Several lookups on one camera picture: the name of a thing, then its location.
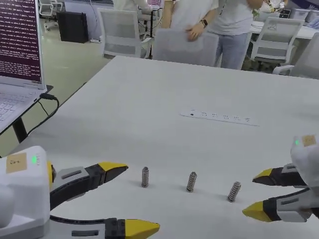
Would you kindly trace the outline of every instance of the laptop screen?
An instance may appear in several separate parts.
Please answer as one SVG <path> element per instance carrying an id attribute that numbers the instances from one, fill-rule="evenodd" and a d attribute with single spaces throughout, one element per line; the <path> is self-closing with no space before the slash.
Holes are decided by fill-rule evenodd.
<path id="1" fill-rule="evenodd" d="M 0 0 L 0 77 L 41 82 L 35 0 Z"/>

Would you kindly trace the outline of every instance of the wristwatch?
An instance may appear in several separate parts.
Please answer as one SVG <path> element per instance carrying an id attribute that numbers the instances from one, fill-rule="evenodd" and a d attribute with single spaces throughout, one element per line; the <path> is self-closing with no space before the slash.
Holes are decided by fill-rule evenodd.
<path id="1" fill-rule="evenodd" d="M 201 23 L 203 23 L 203 25 L 204 25 L 204 28 L 205 28 L 205 27 L 207 27 L 207 25 L 208 25 L 208 22 L 207 22 L 207 21 L 206 21 L 205 19 L 201 20 L 200 22 L 201 22 Z"/>

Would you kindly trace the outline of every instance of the coil spring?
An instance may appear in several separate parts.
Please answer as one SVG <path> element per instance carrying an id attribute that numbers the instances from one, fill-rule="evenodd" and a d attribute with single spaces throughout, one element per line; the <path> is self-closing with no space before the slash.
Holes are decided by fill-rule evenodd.
<path id="1" fill-rule="evenodd" d="M 142 170 L 142 187 L 146 188 L 149 185 L 149 168 L 144 167 Z"/>
<path id="2" fill-rule="evenodd" d="M 227 200 L 229 202 L 231 202 L 231 203 L 235 202 L 236 196 L 237 196 L 240 188 L 241 188 L 240 182 L 235 182 L 233 187 L 230 190 L 230 193 L 229 193 L 228 197 L 227 197 Z"/>
<path id="3" fill-rule="evenodd" d="M 186 187 L 187 191 L 189 192 L 194 191 L 196 178 L 197 178 L 197 174 L 195 172 L 191 172 L 191 174 L 189 175 L 188 184 Z"/>

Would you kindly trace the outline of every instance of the floor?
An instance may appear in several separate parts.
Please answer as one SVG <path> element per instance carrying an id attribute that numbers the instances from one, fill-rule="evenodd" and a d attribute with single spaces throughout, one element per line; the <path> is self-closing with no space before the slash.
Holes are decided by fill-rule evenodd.
<path id="1" fill-rule="evenodd" d="M 50 32 L 42 28 L 41 43 L 44 80 L 47 85 L 54 87 L 50 93 L 55 95 L 61 103 L 110 61 L 99 54 L 97 43 L 62 42 L 57 28 L 53 28 Z M 41 102 L 48 113 L 55 109 L 55 102 L 45 100 Z M 26 130 L 29 131 L 45 117 L 44 110 L 36 104 L 23 116 Z M 11 127 L 0 136 L 0 155 L 6 156 L 17 145 L 18 141 Z"/>

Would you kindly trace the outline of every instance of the green led light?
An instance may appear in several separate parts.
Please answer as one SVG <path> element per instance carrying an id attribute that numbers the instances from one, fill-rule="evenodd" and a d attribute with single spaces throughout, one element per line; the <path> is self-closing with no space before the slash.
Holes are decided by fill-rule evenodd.
<path id="1" fill-rule="evenodd" d="M 32 157 L 32 163 L 36 163 L 36 156 Z"/>

